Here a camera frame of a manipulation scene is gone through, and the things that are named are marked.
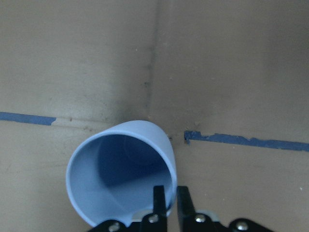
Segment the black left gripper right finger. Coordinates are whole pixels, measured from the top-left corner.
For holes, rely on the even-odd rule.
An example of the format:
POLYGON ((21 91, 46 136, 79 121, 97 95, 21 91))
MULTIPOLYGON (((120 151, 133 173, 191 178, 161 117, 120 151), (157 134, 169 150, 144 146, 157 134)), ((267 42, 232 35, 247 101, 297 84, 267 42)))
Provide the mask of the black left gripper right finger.
POLYGON ((217 232, 211 218, 197 213, 187 186, 177 186, 177 214, 181 232, 217 232))

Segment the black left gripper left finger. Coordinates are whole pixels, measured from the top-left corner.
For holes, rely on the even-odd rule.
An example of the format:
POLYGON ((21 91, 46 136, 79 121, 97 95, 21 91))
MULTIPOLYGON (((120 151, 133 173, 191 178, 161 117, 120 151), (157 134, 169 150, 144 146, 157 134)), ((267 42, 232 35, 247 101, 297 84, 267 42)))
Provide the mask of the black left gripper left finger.
POLYGON ((166 232, 167 230, 167 209, 164 186, 154 186, 153 212, 142 218, 141 231, 166 232))

